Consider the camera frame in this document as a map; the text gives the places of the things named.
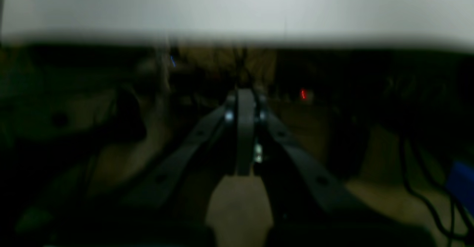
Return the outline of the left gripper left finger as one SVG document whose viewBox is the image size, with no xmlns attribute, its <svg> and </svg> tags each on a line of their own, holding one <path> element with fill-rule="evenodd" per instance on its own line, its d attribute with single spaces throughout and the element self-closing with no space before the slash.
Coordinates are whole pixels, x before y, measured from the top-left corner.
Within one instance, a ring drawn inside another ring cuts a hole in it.
<svg viewBox="0 0 474 247">
<path fill-rule="evenodd" d="M 55 229 L 46 247 L 215 247 L 214 231 L 183 218 L 182 192 L 188 175 L 212 166 L 218 177 L 247 173 L 247 90 L 196 124 L 184 141 L 146 167 L 120 192 Z"/>
</svg>

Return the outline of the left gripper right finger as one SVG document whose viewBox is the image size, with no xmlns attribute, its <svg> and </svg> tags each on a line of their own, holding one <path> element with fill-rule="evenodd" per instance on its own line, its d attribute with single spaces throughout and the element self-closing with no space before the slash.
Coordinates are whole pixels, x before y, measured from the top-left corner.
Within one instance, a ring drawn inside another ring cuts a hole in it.
<svg viewBox="0 0 474 247">
<path fill-rule="evenodd" d="M 430 233 L 381 215 L 301 148 L 264 95 L 243 90 L 243 173 L 261 177 L 274 225 L 266 247 L 434 247 Z"/>
</svg>

